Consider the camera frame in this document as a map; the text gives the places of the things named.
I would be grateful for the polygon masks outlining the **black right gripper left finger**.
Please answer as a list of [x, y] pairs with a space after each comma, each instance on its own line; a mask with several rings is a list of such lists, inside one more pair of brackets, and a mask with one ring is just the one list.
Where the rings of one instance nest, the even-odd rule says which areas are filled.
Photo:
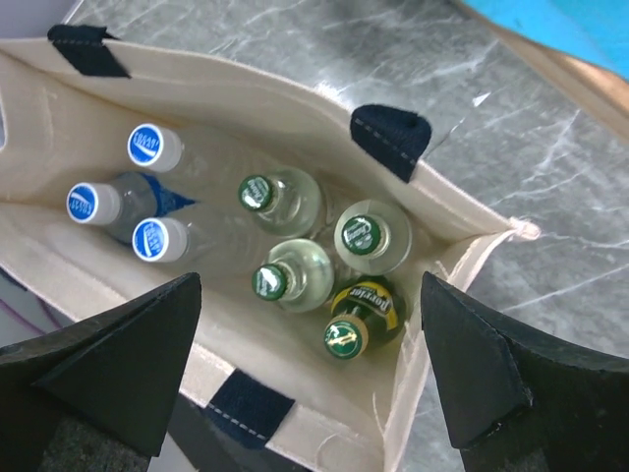
[[200, 276], [187, 273], [2, 347], [2, 470], [147, 470], [166, 436], [200, 305]]

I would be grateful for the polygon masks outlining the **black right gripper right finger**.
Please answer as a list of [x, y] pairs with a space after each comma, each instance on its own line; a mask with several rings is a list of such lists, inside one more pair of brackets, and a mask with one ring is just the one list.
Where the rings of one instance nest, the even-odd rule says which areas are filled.
[[421, 312], [466, 470], [627, 470], [627, 359], [521, 323], [430, 272]]

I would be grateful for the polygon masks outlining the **green Perrier lemon bottle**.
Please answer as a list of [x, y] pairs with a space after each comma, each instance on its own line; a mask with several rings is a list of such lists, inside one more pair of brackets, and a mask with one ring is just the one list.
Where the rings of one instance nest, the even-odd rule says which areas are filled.
[[336, 359], [352, 360], [392, 342], [405, 326], [408, 304], [388, 278], [362, 275], [334, 295], [330, 313], [324, 347]]

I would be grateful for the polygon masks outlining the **cream canvas tote bag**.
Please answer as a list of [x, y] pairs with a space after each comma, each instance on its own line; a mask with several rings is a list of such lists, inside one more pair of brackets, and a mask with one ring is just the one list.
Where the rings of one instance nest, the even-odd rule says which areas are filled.
[[413, 112], [348, 110], [264, 71], [105, 28], [57, 25], [42, 38], [3, 40], [1, 105], [1, 267], [76, 322], [173, 275], [65, 211], [75, 182], [132, 168], [127, 139], [143, 121], [195, 125], [224, 160], [303, 165], [357, 200], [400, 205], [430, 235], [396, 274], [411, 311], [402, 335], [354, 361], [324, 352], [324, 313], [289, 319], [246, 278], [203, 286], [183, 393], [241, 444], [313, 471], [399, 469], [429, 371], [423, 274], [466, 290], [502, 242], [540, 235], [422, 162], [431, 129]]

